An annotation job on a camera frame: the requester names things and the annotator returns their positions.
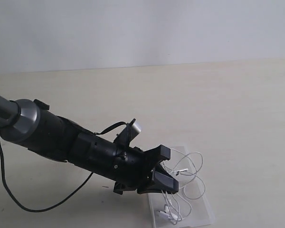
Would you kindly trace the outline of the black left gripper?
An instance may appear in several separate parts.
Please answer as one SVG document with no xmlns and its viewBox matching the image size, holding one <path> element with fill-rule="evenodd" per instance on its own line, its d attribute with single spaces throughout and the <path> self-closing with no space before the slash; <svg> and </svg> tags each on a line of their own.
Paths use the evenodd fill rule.
<svg viewBox="0 0 285 228">
<path fill-rule="evenodd" d="M 164 145 L 146 151 L 138 147 L 118 146 L 113 162 L 114 193 L 176 194 L 179 191 L 176 179 L 166 172 L 152 171 L 156 164 L 170 159 L 171 150 Z"/>
</svg>

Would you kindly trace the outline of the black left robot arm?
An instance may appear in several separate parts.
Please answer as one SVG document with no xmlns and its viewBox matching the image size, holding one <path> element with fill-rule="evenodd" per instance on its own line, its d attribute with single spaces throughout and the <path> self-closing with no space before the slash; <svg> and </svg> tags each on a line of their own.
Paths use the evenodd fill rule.
<svg viewBox="0 0 285 228">
<path fill-rule="evenodd" d="M 143 151 L 130 142 L 141 132 L 132 120 L 110 142 L 100 133 L 50 112 L 40 100 L 10 101 L 0 96 L 0 137 L 57 162 L 69 162 L 115 182 L 114 192 L 175 194 L 178 181 L 162 166 L 171 151 L 160 145 Z"/>
</svg>

